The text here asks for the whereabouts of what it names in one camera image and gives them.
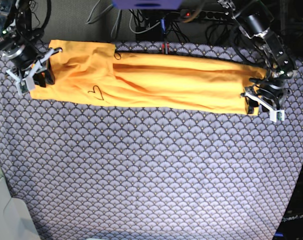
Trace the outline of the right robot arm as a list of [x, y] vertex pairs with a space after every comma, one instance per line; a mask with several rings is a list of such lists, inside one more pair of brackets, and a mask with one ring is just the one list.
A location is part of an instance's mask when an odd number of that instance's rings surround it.
[[44, 22], [37, 28], [32, 27], [31, 3], [30, 0], [0, 0], [0, 52], [14, 64], [7, 74], [15, 80], [19, 94], [28, 93], [36, 86], [54, 85], [50, 57], [62, 51], [58, 47], [42, 52], [37, 47], [49, 23], [52, 2], [46, 2]]

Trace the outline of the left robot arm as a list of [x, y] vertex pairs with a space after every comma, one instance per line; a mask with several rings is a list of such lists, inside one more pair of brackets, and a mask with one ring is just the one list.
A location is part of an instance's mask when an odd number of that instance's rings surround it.
[[260, 0], [220, 0], [226, 15], [234, 21], [231, 30], [239, 30], [263, 56], [266, 73], [263, 78], [250, 78], [244, 88], [247, 113], [261, 107], [273, 122], [284, 121], [283, 104], [289, 94], [286, 83], [296, 73], [296, 64], [286, 52], [280, 37], [271, 29], [274, 17]]

